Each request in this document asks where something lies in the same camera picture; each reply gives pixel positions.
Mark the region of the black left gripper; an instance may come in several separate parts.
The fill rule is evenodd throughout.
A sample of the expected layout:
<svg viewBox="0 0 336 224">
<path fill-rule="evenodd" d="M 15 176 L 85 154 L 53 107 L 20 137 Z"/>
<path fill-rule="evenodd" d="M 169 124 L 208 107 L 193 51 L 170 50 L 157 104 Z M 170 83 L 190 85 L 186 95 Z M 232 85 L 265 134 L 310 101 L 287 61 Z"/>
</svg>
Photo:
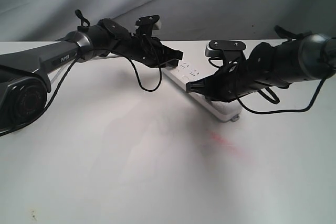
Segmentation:
<svg viewBox="0 0 336 224">
<path fill-rule="evenodd" d="M 115 52 L 147 67 L 177 67 L 179 60 L 183 59 L 183 52 L 163 45 L 157 37 L 121 41 Z"/>
</svg>

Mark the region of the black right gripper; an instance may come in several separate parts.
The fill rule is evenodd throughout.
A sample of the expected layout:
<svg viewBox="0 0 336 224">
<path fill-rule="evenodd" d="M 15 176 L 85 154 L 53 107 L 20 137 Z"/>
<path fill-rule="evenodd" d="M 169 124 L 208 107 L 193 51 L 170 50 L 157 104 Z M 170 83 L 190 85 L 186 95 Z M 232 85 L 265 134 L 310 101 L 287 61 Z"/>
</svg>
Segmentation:
<svg viewBox="0 0 336 224">
<path fill-rule="evenodd" d="M 191 81 L 186 84 L 187 93 L 206 95 L 215 101 L 232 102 L 248 94 L 265 89 L 265 84 L 255 80 L 253 74 L 243 65 L 231 66 L 231 72 L 221 67 L 205 81 Z"/>
</svg>

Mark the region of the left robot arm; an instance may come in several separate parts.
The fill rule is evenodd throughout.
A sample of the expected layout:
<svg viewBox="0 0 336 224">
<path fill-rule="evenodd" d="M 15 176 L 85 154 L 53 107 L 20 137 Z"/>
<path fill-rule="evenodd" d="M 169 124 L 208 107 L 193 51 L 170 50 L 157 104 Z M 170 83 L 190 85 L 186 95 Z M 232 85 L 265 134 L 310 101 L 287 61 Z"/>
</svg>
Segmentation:
<svg viewBox="0 0 336 224">
<path fill-rule="evenodd" d="M 90 25 L 80 11 L 81 24 L 58 42 L 1 55 L 1 136 L 18 131 L 39 119 L 53 102 L 49 74 L 67 65 L 114 54 L 130 63 L 139 62 L 162 70 L 176 67 L 183 53 L 161 43 L 152 35 L 158 30 L 158 15 L 141 17 L 134 33 L 110 18 Z"/>
</svg>

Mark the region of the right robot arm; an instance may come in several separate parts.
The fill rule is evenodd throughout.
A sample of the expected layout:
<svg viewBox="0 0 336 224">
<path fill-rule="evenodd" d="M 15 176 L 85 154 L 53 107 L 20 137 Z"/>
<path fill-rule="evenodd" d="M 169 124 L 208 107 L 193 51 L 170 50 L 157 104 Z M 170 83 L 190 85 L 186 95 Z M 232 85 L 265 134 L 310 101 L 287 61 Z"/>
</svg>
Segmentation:
<svg viewBox="0 0 336 224">
<path fill-rule="evenodd" d="M 232 102 L 269 87 L 287 88 L 296 82 L 320 80 L 335 74 L 335 38 L 311 34 L 272 46 L 256 45 L 236 67 L 186 84 L 186 92 L 214 101 Z"/>
</svg>

